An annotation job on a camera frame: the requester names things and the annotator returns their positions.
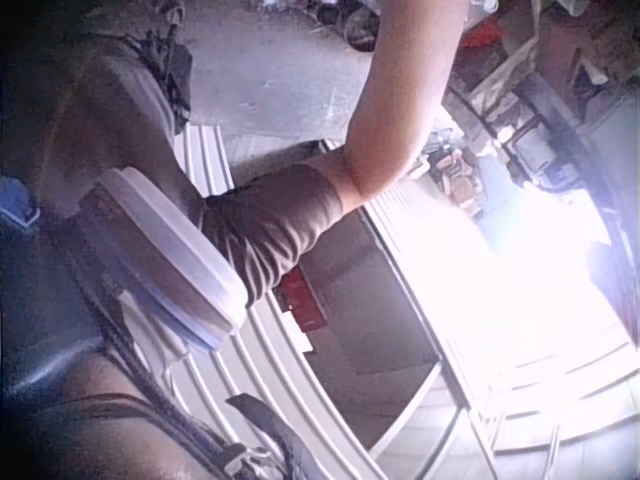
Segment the concrete floor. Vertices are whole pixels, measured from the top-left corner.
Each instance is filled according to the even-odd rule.
[[[232,134],[342,138],[371,55],[300,12],[257,12],[247,3],[188,2],[192,121]]]

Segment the gray floor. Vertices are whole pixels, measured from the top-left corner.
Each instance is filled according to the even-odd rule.
[[[295,141],[344,136],[371,56],[297,12],[246,1],[188,2],[194,123]]]

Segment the forearm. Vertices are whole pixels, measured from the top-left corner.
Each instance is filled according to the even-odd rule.
[[[427,141],[469,0],[386,0],[369,77],[342,152],[360,197],[384,190]]]

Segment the corrugated metal sheet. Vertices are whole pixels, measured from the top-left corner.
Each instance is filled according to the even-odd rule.
[[[220,130],[188,126],[176,138],[181,168],[203,196],[233,186]],[[130,308],[128,315],[142,315]],[[270,293],[248,312],[240,333],[219,352],[167,358],[151,340],[140,345],[149,367],[176,403],[230,442],[277,448],[225,400],[240,392],[268,404],[304,439],[331,478],[386,478],[346,425],[285,330]]]

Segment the person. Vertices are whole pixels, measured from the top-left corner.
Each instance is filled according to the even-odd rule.
[[[204,199],[172,149],[189,108],[188,83],[179,66],[170,76],[161,68],[167,45],[176,45],[184,7],[175,0],[103,5],[85,15],[65,42],[29,50],[28,58],[11,64],[2,175],[22,182],[43,213],[42,230],[55,231],[104,171],[138,169],[234,267],[249,306],[322,232],[391,185],[418,156],[467,8],[468,0],[385,2],[344,146]],[[171,52],[189,64],[184,48]],[[40,235],[26,251],[14,242],[11,256],[23,263],[3,268],[3,283],[9,278],[15,287],[11,295],[3,289],[4,340],[21,345],[4,347],[3,357],[14,351],[66,355],[59,362],[64,368],[39,387],[34,402],[13,402],[5,410],[19,438],[11,451],[24,460],[24,472],[31,469],[38,478],[211,478],[206,455],[188,447],[192,430],[185,433],[159,415],[95,329],[84,327],[103,313],[78,292],[59,256],[59,249],[71,247],[58,240]],[[36,331],[46,337],[37,352],[23,345],[32,336],[25,332]],[[51,377],[50,364],[38,381]],[[4,376],[6,399],[15,382]]]

